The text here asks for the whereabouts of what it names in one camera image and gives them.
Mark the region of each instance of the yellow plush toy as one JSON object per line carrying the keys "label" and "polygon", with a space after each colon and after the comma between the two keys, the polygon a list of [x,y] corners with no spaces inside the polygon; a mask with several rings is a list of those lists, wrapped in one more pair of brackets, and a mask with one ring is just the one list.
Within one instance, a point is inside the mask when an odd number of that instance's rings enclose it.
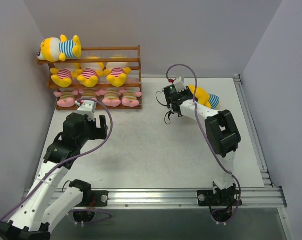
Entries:
{"label": "yellow plush toy", "polygon": [[[113,56],[113,59],[120,59],[123,56]],[[111,62],[106,64],[104,75],[107,75],[106,81],[108,81],[114,87],[120,87],[125,83],[126,75],[131,72],[128,67],[128,62]]]}
{"label": "yellow plush toy", "polygon": [[49,37],[41,42],[40,51],[37,53],[39,60],[49,62],[65,61],[66,58],[79,58],[82,54],[80,39],[74,36],[72,40],[67,40],[64,35],[60,39]]}
{"label": "yellow plush toy", "polygon": [[51,68],[52,81],[61,88],[67,88],[72,83],[72,78],[77,77],[76,70],[80,68],[80,65],[74,63],[56,63],[55,68]]}
{"label": "yellow plush toy", "polygon": [[[189,89],[194,94],[195,86],[194,85],[189,85]],[[196,88],[196,93],[195,97],[198,100],[198,103],[206,106],[211,109],[216,109],[218,106],[220,99],[218,96],[213,95],[213,94],[208,94],[203,88],[197,87]]]}
{"label": "yellow plush toy", "polygon": [[[88,56],[88,59],[98,59],[96,56]],[[76,73],[79,74],[77,81],[83,84],[83,86],[92,88],[97,84],[98,76],[103,75],[104,65],[102,62],[88,62],[81,63],[81,69],[76,70]]]}

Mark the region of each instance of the wooden rack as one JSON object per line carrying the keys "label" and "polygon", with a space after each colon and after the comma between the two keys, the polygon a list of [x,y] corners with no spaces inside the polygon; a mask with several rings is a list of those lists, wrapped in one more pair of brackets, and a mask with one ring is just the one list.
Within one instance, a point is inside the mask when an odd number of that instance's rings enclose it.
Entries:
{"label": "wooden rack", "polygon": [[[123,88],[140,88],[140,90],[142,91],[142,85],[141,85],[141,52],[140,52],[140,46],[124,46],[124,47],[100,47],[100,48],[96,48],[96,47],[83,47],[82,48],[82,55],[83,52],[85,51],[136,51],[136,57],[134,58],[128,58],[128,57],[124,57],[124,58],[99,58],[99,59],[92,59],[92,58],[78,58],[78,59],[66,59],[64,62],[63,61],[57,61],[55,63],[49,62],[49,61],[41,61],[37,59],[37,64],[38,65],[42,65],[42,64],[47,64],[49,69],[54,68],[54,64],[74,64],[74,63],[120,63],[120,62],[125,62],[125,63],[129,63],[129,68],[131,69],[131,71],[138,71],[138,81],[136,83],[125,83],[123,84],[121,87]],[[49,79],[47,80],[46,86],[49,89],[61,89],[61,87],[57,86],[55,83],[53,83],[53,81],[51,80],[51,74],[49,76]],[[93,87],[94,88],[114,88],[111,84],[106,83],[106,82],[101,82],[100,80],[98,81],[98,83]],[[67,87],[68,89],[85,89],[86,87],[84,87],[83,85],[77,83],[74,84],[72,83],[69,87]],[[97,97],[97,99],[101,102],[103,98],[101,97]],[[123,106],[122,104],[120,104],[119,106],[116,107],[107,107],[108,109],[141,109],[142,108],[142,97],[137,98],[139,101],[139,105],[136,107],[126,107]],[[59,107],[59,106],[55,106],[55,108],[57,110],[76,110],[77,106],[74,105],[72,107]],[[100,105],[96,106],[96,109],[103,109]]]}

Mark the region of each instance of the blue striped shirt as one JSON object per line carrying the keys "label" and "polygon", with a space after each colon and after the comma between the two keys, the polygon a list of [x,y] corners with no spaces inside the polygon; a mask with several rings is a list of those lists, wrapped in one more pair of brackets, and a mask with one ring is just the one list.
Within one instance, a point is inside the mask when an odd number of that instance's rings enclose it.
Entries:
{"label": "blue striped shirt", "polygon": [[61,42],[59,44],[59,50],[61,53],[64,53],[66,58],[68,59],[74,59],[75,56],[72,52],[73,47],[75,46],[75,43],[73,40],[67,40],[65,42]]}
{"label": "blue striped shirt", "polygon": [[215,109],[217,107],[217,105],[219,104],[220,99],[216,95],[213,95],[213,94],[209,94],[209,95],[210,95],[210,98],[209,98],[208,102],[211,104],[211,108]]}

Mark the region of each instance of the gray floor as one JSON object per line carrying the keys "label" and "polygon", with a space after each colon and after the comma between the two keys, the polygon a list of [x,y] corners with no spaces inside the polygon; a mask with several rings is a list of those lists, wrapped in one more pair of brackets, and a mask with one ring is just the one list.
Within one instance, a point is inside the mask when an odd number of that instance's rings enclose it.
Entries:
{"label": "gray floor", "polygon": [[74,227],[64,218],[52,240],[282,240],[277,209],[240,209],[227,226],[217,226],[203,210],[116,210],[113,218],[96,225]]}

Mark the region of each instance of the white table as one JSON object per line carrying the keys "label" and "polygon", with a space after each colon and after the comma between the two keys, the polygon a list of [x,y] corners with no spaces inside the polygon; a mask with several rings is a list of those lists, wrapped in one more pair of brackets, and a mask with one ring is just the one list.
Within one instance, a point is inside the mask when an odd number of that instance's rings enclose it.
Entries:
{"label": "white table", "polygon": [[[194,83],[186,79],[185,83]],[[179,189],[210,188],[219,167],[210,152],[197,123],[186,117],[171,116],[155,100],[155,92],[169,85],[164,78],[143,78],[142,110],[112,110],[114,128],[109,141],[97,152],[76,160],[64,179],[80,179],[100,189]],[[233,79],[203,78],[199,86],[220,97],[219,110],[228,109],[237,124],[241,143],[234,160],[234,174],[242,187],[264,187],[252,141],[241,109]],[[48,131],[46,148],[52,143],[70,111],[55,111]],[[100,110],[95,112],[105,115]],[[100,141],[89,141],[82,153]]]}

